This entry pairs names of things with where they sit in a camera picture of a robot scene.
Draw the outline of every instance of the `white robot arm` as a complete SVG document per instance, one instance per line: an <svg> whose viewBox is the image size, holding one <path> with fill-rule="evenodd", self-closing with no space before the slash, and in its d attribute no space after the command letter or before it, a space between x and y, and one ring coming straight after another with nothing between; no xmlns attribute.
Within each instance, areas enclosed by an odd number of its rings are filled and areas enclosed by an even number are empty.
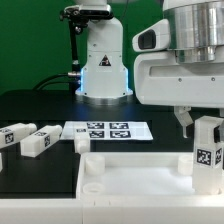
<svg viewBox="0 0 224 224"><path fill-rule="evenodd" d="M129 3L125 0L77 0L77 5L66 7L61 13L61 17L69 21L74 48L75 36L81 34L83 28L88 29L87 63L81 69L81 87L76 91L76 98L97 105L127 102L133 94L128 88L128 70L122 62L123 27L113 17L108 2ZM79 70L76 55L73 54L73 68Z"/></svg>
<svg viewBox="0 0 224 224"><path fill-rule="evenodd" d="M137 98L142 104L174 106L186 136L193 126L191 107L223 112L223 7L221 0L165 0L164 19L133 38L134 50L150 52L135 60ZM193 188L198 193L219 192L223 124L222 118L207 116L195 122Z"/></svg>

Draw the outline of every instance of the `black tabletop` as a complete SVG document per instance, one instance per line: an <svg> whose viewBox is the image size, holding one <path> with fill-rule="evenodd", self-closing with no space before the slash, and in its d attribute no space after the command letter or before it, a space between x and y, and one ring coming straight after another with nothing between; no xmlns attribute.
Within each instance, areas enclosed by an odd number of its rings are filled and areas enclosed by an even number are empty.
<svg viewBox="0 0 224 224"><path fill-rule="evenodd" d="M93 152L192 152L172 107L133 103L94 106L75 101L68 91L10 91L0 96L0 128L35 123L39 128L66 121L145 121L153 141L92 141ZM218 110L194 109L193 119L218 116ZM20 145L0 149L0 198L74 198L80 155L73 141L60 140L36 158L23 157Z"/></svg>

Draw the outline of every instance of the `white block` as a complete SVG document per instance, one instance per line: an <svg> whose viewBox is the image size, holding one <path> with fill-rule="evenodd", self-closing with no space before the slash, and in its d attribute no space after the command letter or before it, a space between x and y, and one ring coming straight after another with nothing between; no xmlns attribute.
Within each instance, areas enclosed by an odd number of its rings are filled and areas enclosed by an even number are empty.
<svg viewBox="0 0 224 224"><path fill-rule="evenodd" d="M0 148L13 145L37 130L35 124L14 124L0 129Z"/></svg>
<svg viewBox="0 0 224 224"><path fill-rule="evenodd" d="M20 142L21 155L29 157L38 156L59 140L61 132L62 127L60 125L47 125L38 130Z"/></svg>
<svg viewBox="0 0 224 224"><path fill-rule="evenodd" d="M222 187L223 143L214 142L222 118L204 116L195 122L192 186L198 194L218 194Z"/></svg>
<svg viewBox="0 0 224 224"><path fill-rule="evenodd" d="M87 124L85 122L77 122L73 126L75 152L82 154L90 152L90 136Z"/></svg>

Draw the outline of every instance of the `cable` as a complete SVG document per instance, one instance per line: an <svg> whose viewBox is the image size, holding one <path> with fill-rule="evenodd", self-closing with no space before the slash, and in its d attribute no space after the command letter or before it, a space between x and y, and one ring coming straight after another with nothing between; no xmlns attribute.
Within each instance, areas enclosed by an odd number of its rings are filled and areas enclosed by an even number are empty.
<svg viewBox="0 0 224 224"><path fill-rule="evenodd" d="M126 0L126 5L125 5L125 8L124 8L124 12L123 12L123 15L121 16L121 19L120 19L121 23L123 22L123 20L126 16L128 5L129 5L129 0Z"/></svg>
<svg viewBox="0 0 224 224"><path fill-rule="evenodd" d="M49 86L49 85L54 85L54 84L69 84L69 82L48 82L42 85L39 90L42 90L44 87Z"/></svg>
<svg viewBox="0 0 224 224"><path fill-rule="evenodd" d="M50 77L42 80L41 82L39 82L36 86L34 86L33 90L37 90L40 86L42 86L43 84L45 84L46 82L48 82L50 80L61 78L61 77L68 77L68 74L58 74L58 75L50 76Z"/></svg>

